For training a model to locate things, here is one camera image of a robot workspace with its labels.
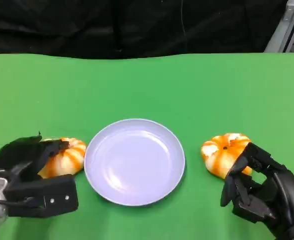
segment white plate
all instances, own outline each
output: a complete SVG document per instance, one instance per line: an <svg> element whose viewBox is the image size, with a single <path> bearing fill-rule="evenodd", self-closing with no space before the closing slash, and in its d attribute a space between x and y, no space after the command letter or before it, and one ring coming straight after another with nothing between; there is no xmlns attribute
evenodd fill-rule
<svg viewBox="0 0 294 240"><path fill-rule="evenodd" d="M163 125L146 119L125 119L101 130L84 158L86 177L105 199L142 206L168 195L185 169L184 150Z"/></svg>

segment pumpkin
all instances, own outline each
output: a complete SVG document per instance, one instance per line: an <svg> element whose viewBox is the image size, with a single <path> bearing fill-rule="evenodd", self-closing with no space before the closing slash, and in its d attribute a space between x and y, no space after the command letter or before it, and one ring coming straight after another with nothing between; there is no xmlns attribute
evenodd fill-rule
<svg viewBox="0 0 294 240"><path fill-rule="evenodd" d="M240 133L226 133L222 136L214 136L200 148L206 168L210 173L225 179L227 173L250 141L247 136ZM247 166L242 172L251 175L252 171Z"/></svg>
<svg viewBox="0 0 294 240"><path fill-rule="evenodd" d="M68 149L61 150L56 156L49 158L47 164L38 173L43 179L66 174L74 175L84 167L86 144L76 138L62 137L60 139L69 142Z"/></svg>

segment green table surface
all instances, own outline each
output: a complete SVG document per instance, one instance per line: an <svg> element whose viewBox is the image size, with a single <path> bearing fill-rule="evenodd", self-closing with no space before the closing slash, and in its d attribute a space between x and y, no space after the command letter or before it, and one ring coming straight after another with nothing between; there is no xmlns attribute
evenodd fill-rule
<svg viewBox="0 0 294 240"><path fill-rule="evenodd" d="M231 205L220 207L223 181L206 170L200 146L216 135L244 133L294 173L294 54L0 55L0 147L38 131L89 143L127 118L159 122L181 141L186 169L169 197L145 207L116 205L98 196L81 172L77 211L9 218L0 240L273 239L262 223L234 216Z"/></svg>

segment black curtain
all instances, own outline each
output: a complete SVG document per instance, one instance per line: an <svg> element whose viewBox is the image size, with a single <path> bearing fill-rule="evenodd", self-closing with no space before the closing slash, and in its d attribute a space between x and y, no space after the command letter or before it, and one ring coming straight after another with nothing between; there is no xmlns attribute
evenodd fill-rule
<svg viewBox="0 0 294 240"><path fill-rule="evenodd" d="M122 59L263 52L286 0L0 0L0 53Z"/></svg>

